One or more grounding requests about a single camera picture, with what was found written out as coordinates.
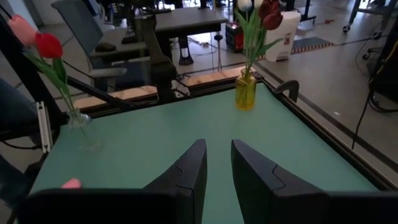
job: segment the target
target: floor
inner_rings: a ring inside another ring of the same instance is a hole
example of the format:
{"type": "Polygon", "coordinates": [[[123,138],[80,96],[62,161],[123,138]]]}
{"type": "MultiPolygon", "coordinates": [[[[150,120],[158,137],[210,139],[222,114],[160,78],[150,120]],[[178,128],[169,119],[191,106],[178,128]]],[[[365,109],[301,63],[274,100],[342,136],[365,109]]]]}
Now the floor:
{"type": "MultiPolygon", "coordinates": [[[[303,11],[301,6],[304,4],[304,2],[297,1],[296,7],[303,11]]],[[[317,16],[315,25],[311,21],[301,22],[295,39],[319,37],[333,42],[335,45],[294,54],[288,60],[276,63],[260,60],[255,66],[261,75],[275,85],[284,80],[298,80],[301,94],[299,105],[349,146],[352,142],[350,133],[355,131],[368,94],[366,62],[362,60],[361,56],[369,47],[382,46],[386,39],[382,37],[379,40],[367,40],[374,31],[378,30],[381,18],[363,13],[357,15],[351,26],[351,31],[344,34],[342,28],[348,22],[352,5],[352,0],[312,0],[309,14],[317,16]],[[334,21],[325,24],[325,19],[334,21]]],[[[232,12],[227,8],[220,12],[231,19],[232,12]]],[[[64,44],[64,60],[87,72],[85,55],[78,42],[72,37],[70,30],[65,25],[49,26],[44,29],[45,32],[55,34],[64,44]]],[[[185,67],[175,63],[179,73],[194,76],[216,71],[218,64],[216,49],[196,44],[197,42],[209,42],[216,45],[216,42],[212,40],[212,35],[214,34],[191,37],[193,40],[197,40],[190,42],[190,52],[195,63],[185,67]]],[[[221,49],[221,63],[224,69],[242,66],[243,55],[229,52],[225,42],[221,43],[221,49]]],[[[174,62],[178,62],[179,50],[173,50],[173,55],[174,62]]],[[[0,56],[0,68],[1,77],[11,85],[18,87],[19,91],[31,99],[29,92],[23,85],[20,85],[20,80],[3,56],[0,56]]],[[[83,75],[69,67],[66,69],[70,76],[89,83],[89,79],[83,75]]],[[[58,98],[60,95],[56,89],[47,81],[46,84],[54,98],[58,98]]],[[[76,89],[72,89],[72,93],[76,95],[73,97],[74,100],[86,96],[76,89]]],[[[383,96],[377,96],[377,99],[385,107],[397,107],[395,103],[383,96]]],[[[62,110],[66,110],[62,100],[57,100],[57,103],[62,110]]],[[[373,156],[370,151],[377,149],[391,161],[398,162],[398,152],[395,151],[398,148],[397,130],[398,115],[380,114],[368,108],[359,130],[361,144],[355,145],[355,151],[360,156],[396,184],[398,184],[396,172],[373,156]]],[[[31,145],[27,138],[13,139],[9,142],[18,146],[31,145]]],[[[40,151],[16,150],[3,144],[0,144],[0,153],[20,170],[25,170],[29,164],[39,160],[41,156],[40,151]]],[[[0,223],[5,223],[9,214],[10,211],[0,205],[0,223]]]]}

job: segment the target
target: white trash bin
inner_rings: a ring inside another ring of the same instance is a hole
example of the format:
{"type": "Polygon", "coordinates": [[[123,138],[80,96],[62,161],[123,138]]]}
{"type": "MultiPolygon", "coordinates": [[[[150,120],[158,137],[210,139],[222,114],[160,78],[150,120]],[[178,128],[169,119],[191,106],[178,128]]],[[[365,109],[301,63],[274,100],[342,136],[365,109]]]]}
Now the white trash bin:
{"type": "Polygon", "coordinates": [[[280,26],[275,30],[267,31],[264,41],[266,45],[278,38],[283,39],[267,50],[266,59],[270,62],[289,58],[292,53],[294,35],[301,20],[301,14],[298,12],[282,12],[282,15],[284,19],[280,26]]]}

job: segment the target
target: chair armrest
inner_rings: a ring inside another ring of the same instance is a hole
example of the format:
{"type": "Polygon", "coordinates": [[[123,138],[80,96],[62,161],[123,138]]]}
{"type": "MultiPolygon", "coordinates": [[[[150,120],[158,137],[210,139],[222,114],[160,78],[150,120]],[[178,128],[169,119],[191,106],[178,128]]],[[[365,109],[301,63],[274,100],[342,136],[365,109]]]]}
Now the chair armrest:
{"type": "Polygon", "coordinates": [[[104,68],[104,69],[94,69],[89,75],[93,78],[100,77],[115,77],[126,74],[126,68],[104,68]]]}

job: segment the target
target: clear glass vase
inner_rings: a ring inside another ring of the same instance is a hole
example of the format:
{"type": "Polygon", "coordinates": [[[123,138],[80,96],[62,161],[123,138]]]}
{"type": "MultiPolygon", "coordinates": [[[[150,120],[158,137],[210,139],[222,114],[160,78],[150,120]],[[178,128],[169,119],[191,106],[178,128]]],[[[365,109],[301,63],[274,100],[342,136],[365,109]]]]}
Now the clear glass vase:
{"type": "Polygon", "coordinates": [[[241,70],[241,76],[235,81],[235,106],[239,110],[248,111],[254,108],[256,100],[256,78],[253,72],[246,73],[245,69],[241,70]]]}
{"type": "Polygon", "coordinates": [[[96,135],[90,116],[80,113],[80,110],[70,110],[67,114],[70,131],[73,132],[81,149],[91,151],[101,147],[101,140],[96,135]]]}

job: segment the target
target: white tulip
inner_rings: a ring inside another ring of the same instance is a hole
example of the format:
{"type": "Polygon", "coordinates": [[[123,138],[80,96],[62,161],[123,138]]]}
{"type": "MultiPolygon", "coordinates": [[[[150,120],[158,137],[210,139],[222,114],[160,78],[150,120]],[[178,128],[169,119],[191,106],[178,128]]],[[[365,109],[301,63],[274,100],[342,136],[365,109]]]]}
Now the white tulip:
{"type": "Polygon", "coordinates": [[[252,6],[251,0],[238,0],[238,8],[241,11],[248,11],[252,6]]]}
{"type": "Polygon", "coordinates": [[[254,8],[257,9],[261,6],[262,0],[254,0],[254,8]]]}

